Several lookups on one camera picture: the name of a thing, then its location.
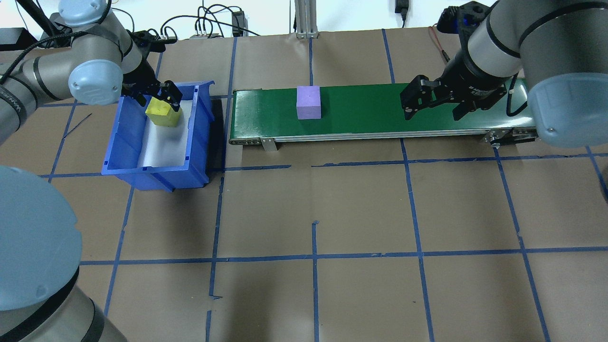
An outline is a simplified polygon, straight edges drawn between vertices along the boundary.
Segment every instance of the wall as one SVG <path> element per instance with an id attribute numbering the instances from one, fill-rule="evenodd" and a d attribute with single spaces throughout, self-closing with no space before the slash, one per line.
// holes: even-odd
<path id="1" fill-rule="evenodd" d="M 44 12 L 50 15 L 57 11 L 59 0 L 39 0 Z M 114 7 L 133 15 L 135 29 L 159 29 L 161 24 L 176 15 L 195 15 L 202 4 L 199 0 L 113 0 Z M 406 27 L 420 27 L 434 24 L 444 8 L 462 5 L 466 0 L 410 0 Z M 494 0 L 479 0 L 491 5 Z M 213 2 L 207 0 L 207 6 Z M 232 0 L 224 5 L 237 5 L 244 9 L 250 30 L 260 35 L 279 35 L 291 32 L 294 17 L 294 2 L 291 0 Z M 394 13 L 395 0 L 318 0 L 317 25 L 320 31 L 373 30 L 401 27 L 399 14 Z M 39 37 L 42 30 L 22 9 L 30 31 Z M 124 13 L 116 13 L 125 28 L 131 28 L 131 21 Z M 219 21 L 231 23 L 228 12 L 217 14 Z M 180 39 L 195 34 L 193 18 L 176 19 L 170 23 Z M 22 27 L 15 1 L 0 0 L 0 27 Z M 225 29 L 231 35 L 230 27 Z"/>

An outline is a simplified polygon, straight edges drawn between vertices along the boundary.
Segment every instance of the red wire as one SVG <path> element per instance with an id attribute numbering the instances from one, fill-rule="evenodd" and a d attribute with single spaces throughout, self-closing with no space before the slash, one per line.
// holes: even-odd
<path id="1" fill-rule="evenodd" d="M 437 33 L 435 32 L 435 25 L 429 26 L 429 30 L 431 32 L 433 32 L 433 35 L 435 36 L 435 39 L 437 40 L 437 44 L 439 45 L 439 49 L 443 50 L 443 47 L 441 46 L 441 42 L 439 41 L 439 37 L 437 37 Z"/>

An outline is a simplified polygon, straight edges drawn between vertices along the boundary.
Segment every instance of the purple block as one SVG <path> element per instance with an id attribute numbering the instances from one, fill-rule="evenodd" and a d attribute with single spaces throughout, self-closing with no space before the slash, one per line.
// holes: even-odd
<path id="1" fill-rule="evenodd" d="M 319 86 L 299 86 L 296 103 L 298 120 L 321 118 L 321 89 Z"/>

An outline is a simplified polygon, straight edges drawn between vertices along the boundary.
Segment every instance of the blue tape line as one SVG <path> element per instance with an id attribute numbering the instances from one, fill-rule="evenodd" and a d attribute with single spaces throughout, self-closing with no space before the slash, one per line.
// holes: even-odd
<path id="1" fill-rule="evenodd" d="M 317 225 L 313 222 L 313 306 L 314 306 L 314 341 L 319 342 L 319 272 L 317 271 Z"/>
<path id="2" fill-rule="evenodd" d="M 110 277 L 110 285 L 108 287 L 108 295 L 106 297 L 106 306 L 103 309 L 103 314 L 108 316 L 110 310 L 110 302 L 112 301 L 112 292 L 114 291 L 114 283 L 116 281 L 116 271 L 118 271 L 118 264 L 120 260 L 120 252 L 122 250 L 122 242 L 125 239 L 125 230 L 120 231 L 120 238 L 118 241 L 118 248 L 116 248 L 116 257 L 114 258 L 114 266 L 112 267 L 112 276 Z"/>
<path id="3" fill-rule="evenodd" d="M 479 251 L 439 251 L 439 252 L 424 252 L 424 256 L 487 256 L 499 254 L 517 254 L 521 250 L 479 250 Z"/>
<path id="4" fill-rule="evenodd" d="M 311 254 L 296 254 L 290 256 L 264 256 L 264 257 L 225 257 L 217 258 L 217 262 L 261 262 L 261 261 L 287 261 L 287 260 L 311 260 Z"/>
<path id="5" fill-rule="evenodd" d="M 113 265 L 113 260 L 86 260 L 81 261 L 80 266 Z"/>
<path id="6" fill-rule="evenodd" d="M 310 73 L 309 86 L 313 86 L 313 39 L 308 39 L 308 71 Z"/>
<path id="7" fill-rule="evenodd" d="M 422 242 L 420 240 L 420 230 L 418 229 L 418 217 L 416 215 L 416 204 L 414 202 L 414 193 L 412 188 L 412 177 L 410 176 L 409 160 L 407 159 L 407 151 L 403 138 L 401 138 L 401 152 L 403 153 L 403 161 L 406 167 L 406 183 L 407 194 L 410 200 L 410 208 L 412 210 L 412 221 L 414 225 L 414 236 L 416 237 L 416 251 L 418 253 L 418 265 L 420 268 L 420 281 L 422 283 L 422 295 L 424 299 L 424 311 L 426 312 L 426 323 L 429 328 L 429 340 L 435 342 L 433 333 L 433 320 L 430 315 L 429 291 L 426 286 L 426 272 L 424 271 L 424 253 L 422 250 Z"/>
<path id="8" fill-rule="evenodd" d="M 220 179 L 219 182 L 219 191 L 218 191 L 218 208 L 215 213 L 215 233 L 213 235 L 213 259 L 217 259 L 218 257 L 218 245 L 219 245 L 219 227 L 221 224 L 222 218 L 222 200 L 224 196 L 224 177 Z M 211 263 L 211 274 L 209 276 L 209 296 L 213 296 L 213 292 L 215 291 L 215 271 L 217 268 L 217 263 Z"/>
<path id="9" fill-rule="evenodd" d="M 399 165 L 403 164 L 403 160 L 389 161 L 353 161 L 353 162 L 328 162 L 323 165 L 313 165 L 311 167 L 337 167 L 337 166 L 373 166 L 373 165 Z"/>
<path id="10" fill-rule="evenodd" d="M 409 164 L 430 163 L 430 162 L 465 162 L 465 161 L 495 161 L 495 157 L 474 157 L 474 158 L 447 158 L 447 159 L 413 159 Z"/>
<path id="11" fill-rule="evenodd" d="M 91 172 L 91 173 L 60 173 L 58 175 L 48 175 L 53 178 L 73 178 L 73 177 L 98 177 L 103 176 L 99 172 Z"/>
<path id="12" fill-rule="evenodd" d="M 134 193 L 135 193 L 135 188 L 133 186 L 131 186 L 131 190 L 129 191 L 129 199 L 126 201 L 125 217 L 122 220 L 123 229 L 125 229 L 126 223 L 129 221 L 129 213 L 131 212 L 131 203 L 133 202 Z"/>
<path id="13" fill-rule="evenodd" d="M 318 254 L 317 259 L 369 259 L 376 257 L 417 257 L 418 252 Z"/>
<path id="14" fill-rule="evenodd" d="M 207 322 L 205 324 L 205 342 L 209 342 L 211 337 L 211 310 L 207 311 Z"/>
<path id="15" fill-rule="evenodd" d="M 588 153 L 587 156 L 591 159 L 591 163 L 593 164 L 595 173 L 597 173 L 597 175 L 598 175 L 599 183 L 602 186 L 602 190 L 604 191 L 604 196 L 606 198 L 608 198 L 608 187 L 606 187 L 606 180 L 604 179 L 604 176 L 602 175 L 602 171 L 599 169 L 598 163 L 595 160 L 593 152 L 591 152 L 591 148 L 589 146 L 587 146 L 586 149 L 587 149 L 587 153 Z"/>
<path id="16" fill-rule="evenodd" d="M 45 105 L 40 105 L 40 108 L 52 108 L 52 107 L 71 107 L 71 106 L 88 106 L 86 103 L 76 102 L 76 103 L 47 103 Z"/>
<path id="17" fill-rule="evenodd" d="M 545 336 L 545 342 L 550 342 L 551 338 L 549 336 L 549 330 L 547 329 L 547 323 L 545 322 L 545 315 L 542 312 L 541 301 L 538 298 L 538 292 L 536 291 L 536 284 L 534 282 L 534 276 L 532 275 L 532 269 L 530 267 L 530 261 L 528 260 L 528 254 L 526 252 L 525 244 L 523 243 L 523 238 L 520 235 L 520 227 L 519 222 L 517 220 L 517 214 L 515 213 L 515 206 L 513 205 L 513 199 L 511 197 L 511 191 L 509 190 L 509 184 L 506 181 L 505 170 L 502 167 L 501 158 L 497 149 L 494 149 L 494 156 L 496 157 L 496 164 L 498 164 L 498 170 L 500 172 L 500 178 L 502 179 L 502 185 L 505 188 L 506 200 L 509 204 L 509 210 L 511 211 L 511 217 L 513 218 L 513 226 L 515 227 L 515 232 L 517 234 L 517 239 L 519 241 L 519 248 L 521 249 L 523 256 L 523 264 L 526 268 L 526 273 L 528 275 L 528 280 L 530 282 L 530 288 L 532 290 L 532 297 L 534 298 L 534 304 L 536 306 L 536 311 L 538 313 L 539 320 L 541 322 L 542 333 Z"/>
<path id="18" fill-rule="evenodd" d="M 608 246 L 527 248 L 526 253 L 605 252 Z"/>
<path id="19" fill-rule="evenodd" d="M 589 155 L 546 155 L 546 156 L 510 156 L 500 157 L 501 160 L 534 160 L 534 159 L 567 159 L 567 158 L 586 158 Z"/>
<path id="20" fill-rule="evenodd" d="M 112 276 L 110 277 L 110 284 L 108 287 L 108 296 L 106 297 L 106 305 L 103 309 L 104 315 L 108 316 L 108 312 L 110 310 L 110 302 L 112 301 L 112 292 L 114 291 L 114 283 L 116 281 L 116 272 L 118 271 L 118 266 L 120 262 L 120 253 L 122 252 L 122 244 L 125 241 L 125 227 L 126 223 L 129 220 L 129 213 L 131 212 L 131 203 L 133 202 L 133 193 L 135 188 L 131 186 L 131 190 L 129 191 L 129 198 L 126 201 L 125 208 L 125 217 L 122 222 L 122 229 L 120 230 L 120 237 L 118 240 L 118 247 L 116 248 L 116 255 L 114 256 L 114 266 L 112 267 Z"/>
<path id="21" fill-rule="evenodd" d="M 526 253 L 572 253 L 572 252 L 603 252 L 608 251 L 608 246 L 589 247 L 548 247 L 527 248 Z M 431 251 L 423 252 L 425 257 L 437 256 L 485 256 L 500 254 L 519 254 L 521 249 L 516 250 L 466 250 L 466 251 Z M 260 257 L 200 257 L 186 259 L 133 259 L 120 260 L 119 265 L 149 265 L 166 263 L 212 263 L 212 262 L 265 262 L 265 261 L 287 261 L 287 260 L 313 260 L 313 259 L 369 259 L 382 257 L 418 257 L 418 252 L 391 252 L 391 253 L 337 253 L 337 254 L 294 254 L 285 256 L 260 256 Z M 113 265 L 113 260 L 90 260 L 81 261 L 81 265 Z"/>
<path id="22" fill-rule="evenodd" d="M 291 165 L 226 167 L 226 168 L 224 168 L 224 171 L 278 170 L 278 169 L 288 169 L 290 167 L 291 167 Z"/>
<path id="23" fill-rule="evenodd" d="M 234 80 L 234 64 L 237 61 L 237 42 L 238 37 L 235 37 L 232 42 L 232 57 L 230 61 L 230 76 L 228 78 L 228 98 L 226 101 L 226 115 L 224 116 L 224 145 L 222 147 L 222 169 L 226 168 L 226 152 L 228 149 L 228 125 L 230 124 L 230 109 L 232 107 L 232 82 Z"/>
<path id="24" fill-rule="evenodd" d="M 76 104 L 76 100 L 74 100 L 74 103 L 72 104 L 72 110 L 70 110 L 70 116 L 67 119 L 66 128 L 63 130 L 62 137 L 65 137 L 67 134 L 67 131 L 70 129 L 70 124 L 72 123 L 74 111 L 76 110 L 75 104 Z M 55 169 L 57 168 L 57 163 L 59 163 L 59 156 L 61 155 L 61 151 L 63 149 L 63 144 L 65 143 L 65 141 L 66 141 L 66 138 L 61 138 L 61 141 L 59 142 L 59 148 L 57 149 L 57 154 L 55 155 L 55 161 L 53 162 L 53 168 L 50 170 L 50 174 L 49 174 L 49 183 L 51 182 L 53 175 L 55 174 Z"/>
<path id="25" fill-rule="evenodd" d="M 167 263 L 210 263 L 215 260 L 211 257 L 196 257 L 188 259 L 135 259 L 120 260 L 119 265 L 164 265 Z"/>
<path id="26" fill-rule="evenodd" d="M 384 39 L 384 49 L 386 49 L 386 58 L 389 60 L 390 83 L 395 84 L 395 73 L 393 73 L 393 61 L 390 58 L 389 40 L 386 39 L 385 29 L 382 29 L 382 38 Z"/>
<path id="27" fill-rule="evenodd" d="M 156 62 L 156 70 L 154 71 L 154 76 L 158 79 L 158 73 L 161 71 L 161 62 L 162 62 L 162 52 L 158 56 L 158 62 Z"/>

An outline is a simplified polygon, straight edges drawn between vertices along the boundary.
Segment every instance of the yellow block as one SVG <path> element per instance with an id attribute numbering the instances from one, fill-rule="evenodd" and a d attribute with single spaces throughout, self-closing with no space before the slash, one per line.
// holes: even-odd
<path id="1" fill-rule="evenodd" d="M 146 115 L 157 126 L 176 127 L 183 113 L 181 107 L 179 107 L 179 111 L 175 111 L 169 103 L 155 97 L 150 100 L 148 108 L 146 108 Z"/>

